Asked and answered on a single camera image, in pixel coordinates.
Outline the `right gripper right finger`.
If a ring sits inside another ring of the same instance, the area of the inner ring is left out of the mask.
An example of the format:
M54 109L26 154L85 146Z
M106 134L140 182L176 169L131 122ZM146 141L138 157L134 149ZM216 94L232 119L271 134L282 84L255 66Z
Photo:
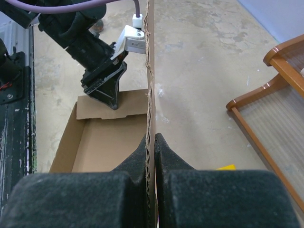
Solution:
M196 170L155 136L162 228L298 228L281 180L264 170Z

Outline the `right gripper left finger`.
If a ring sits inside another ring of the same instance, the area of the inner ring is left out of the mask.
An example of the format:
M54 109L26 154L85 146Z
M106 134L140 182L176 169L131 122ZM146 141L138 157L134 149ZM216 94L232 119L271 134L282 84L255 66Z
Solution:
M70 173L32 174L15 186L3 228L146 228L146 138L83 136Z

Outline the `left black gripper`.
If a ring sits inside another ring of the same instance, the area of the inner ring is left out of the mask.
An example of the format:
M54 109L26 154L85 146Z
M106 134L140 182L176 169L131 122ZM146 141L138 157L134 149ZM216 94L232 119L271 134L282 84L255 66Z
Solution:
M81 63L85 73L81 79L84 93L113 110L118 109L119 80L127 70L124 53L114 56L116 42L94 43Z

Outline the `brown cardboard box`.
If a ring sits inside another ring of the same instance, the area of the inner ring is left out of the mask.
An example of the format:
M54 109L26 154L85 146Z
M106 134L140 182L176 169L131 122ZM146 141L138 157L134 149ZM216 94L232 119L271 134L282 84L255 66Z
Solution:
M147 1L143 20L146 41L147 89L124 91L119 94L117 110L98 104L87 96L81 96L74 105L62 135L57 153L50 168L51 173L70 173L83 136L142 135L146 138L145 180L148 206L148 228L157 227L158 209L155 193L154 136L154 1Z

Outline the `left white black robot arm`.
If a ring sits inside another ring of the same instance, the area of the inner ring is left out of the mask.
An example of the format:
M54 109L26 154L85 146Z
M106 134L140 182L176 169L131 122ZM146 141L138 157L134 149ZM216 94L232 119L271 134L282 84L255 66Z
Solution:
M84 93L113 110L118 109L119 80L127 70L124 59L128 51L115 56L117 43L107 44L90 31L106 14L106 5L77 12L43 14L22 10L2 0L0 10L25 29L38 19L39 30L85 68L81 79Z

